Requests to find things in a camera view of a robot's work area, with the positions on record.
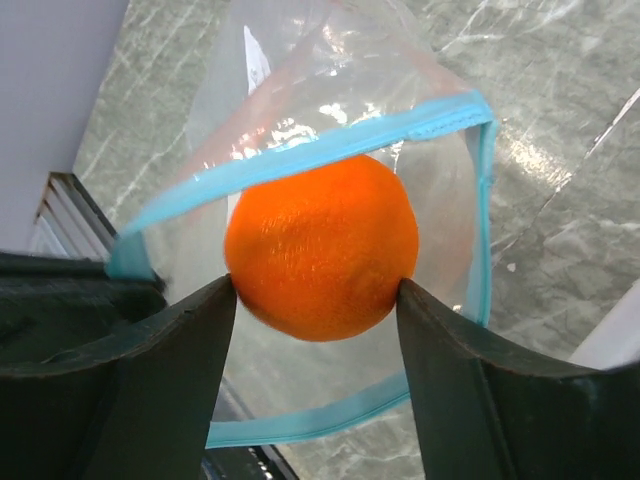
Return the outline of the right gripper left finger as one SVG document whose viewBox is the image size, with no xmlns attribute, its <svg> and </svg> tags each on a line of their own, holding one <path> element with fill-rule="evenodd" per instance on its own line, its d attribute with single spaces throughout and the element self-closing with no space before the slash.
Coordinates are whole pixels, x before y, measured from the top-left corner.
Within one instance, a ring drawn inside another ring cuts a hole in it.
<svg viewBox="0 0 640 480">
<path fill-rule="evenodd" d="M 115 334 L 1 368 L 5 479 L 196 479 L 236 294 L 221 277 Z"/>
</svg>

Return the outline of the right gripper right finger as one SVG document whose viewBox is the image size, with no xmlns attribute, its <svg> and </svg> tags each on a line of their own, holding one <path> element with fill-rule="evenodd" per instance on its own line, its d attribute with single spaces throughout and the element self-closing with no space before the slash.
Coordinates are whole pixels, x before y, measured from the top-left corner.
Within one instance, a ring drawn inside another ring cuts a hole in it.
<svg viewBox="0 0 640 480">
<path fill-rule="evenodd" d="M 397 326 L 430 479 L 635 479 L 639 366 L 605 370 L 529 350 L 411 280 Z"/>
</svg>

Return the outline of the orange tangerine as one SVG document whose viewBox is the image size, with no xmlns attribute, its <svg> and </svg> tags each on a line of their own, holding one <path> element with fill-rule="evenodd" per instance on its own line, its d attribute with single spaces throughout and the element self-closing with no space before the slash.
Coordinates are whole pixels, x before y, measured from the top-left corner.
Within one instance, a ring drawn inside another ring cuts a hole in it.
<svg viewBox="0 0 640 480">
<path fill-rule="evenodd" d="M 244 306 L 267 326 L 311 342 L 379 324 L 418 252 L 400 178 L 367 155 L 245 190 L 224 240 Z"/>
</svg>

